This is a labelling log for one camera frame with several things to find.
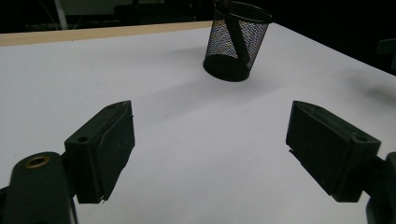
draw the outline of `screw hole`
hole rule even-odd
[[[38,156],[30,159],[28,162],[26,162],[25,167],[28,169],[33,169],[40,167],[42,165],[45,165],[47,162],[49,162],[50,157],[47,156]]]
[[[362,142],[367,142],[368,141],[368,139],[366,137],[363,137],[363,136],[356,136],[356,139],[358,139],[359,141],[362,141]]]
[[[80,137],[77,141],[80,142],[80,143],[83,143],[83,142],[85,142],[87,140],[88,140],[87,137]]]

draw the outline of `dark background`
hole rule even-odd
[[[377,54],[379,40],[396,38],[396,9],[392,1],[262,1],[240,0],[269,11],[274,22],[338,50],[363,63],[396,75],[392,70],[392,54]],[[52,18],[58,22],[52,0],[41,0]],[[181,21],[210,21],[212,0],[166,0],[164,6],[139,5],[138,14],[130,6],[120,6],[115,15],[81,18],[78,29],[98,26],[154,24]],[[89,23],[104,18],[111,23]],[[36,23],[52,22],[36,0],[0,0],[0,33],[29,32]]]

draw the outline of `white tabletop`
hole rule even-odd
[[[210,28],[0,48],[0,188],[13,166],[131,100],[136,146],[108,202],[81,224],[367,223],[289,153],[293,100],[322,106],[395,150],[396,78],[270,24],[250,78],[202,67]]]

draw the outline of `mesh pen cup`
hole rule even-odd
[[[233,2],[230,12],[216,9],[204,59],[213,77],[239,82],[249,77],[272,16],[250,4]]]

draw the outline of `wooden table edge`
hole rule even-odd
[[[121,26],[121,27],[81,29],[81,30],[0,34],[0,47],[107,38],[107,37],[125,36],[125,35],[156,34],[156,33],[207,28],[210,27],[211,25],[212,25],[212,21],[191,21],[191,22],[179,22],[179,23]]]

